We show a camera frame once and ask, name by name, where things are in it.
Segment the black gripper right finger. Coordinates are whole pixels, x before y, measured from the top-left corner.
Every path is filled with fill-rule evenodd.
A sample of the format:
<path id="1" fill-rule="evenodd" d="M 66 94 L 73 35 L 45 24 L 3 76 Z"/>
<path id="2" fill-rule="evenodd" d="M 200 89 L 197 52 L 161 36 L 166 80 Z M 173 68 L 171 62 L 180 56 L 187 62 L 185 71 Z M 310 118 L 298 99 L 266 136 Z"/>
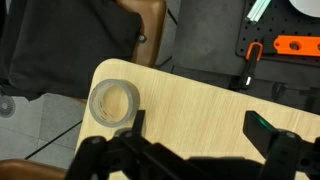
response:
<path id="1" fill-rule="evenodd" d="M 279 131 L 255 111 L 245 113 L 243 133 L 266 158 Z"/>

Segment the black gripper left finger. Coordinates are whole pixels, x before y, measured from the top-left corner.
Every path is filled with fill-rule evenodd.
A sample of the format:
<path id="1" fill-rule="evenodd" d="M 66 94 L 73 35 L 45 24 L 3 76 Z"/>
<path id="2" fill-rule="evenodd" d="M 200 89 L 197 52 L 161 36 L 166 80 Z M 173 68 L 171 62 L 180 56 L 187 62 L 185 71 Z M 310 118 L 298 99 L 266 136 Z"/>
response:
<path id="1" fill-rule="evenodd" d="M 136 113 L 136 117 L 132 126 L 132 132 L 136 135 L 143 135 L 145 113 L 145 110 L 138 110 Z"/>

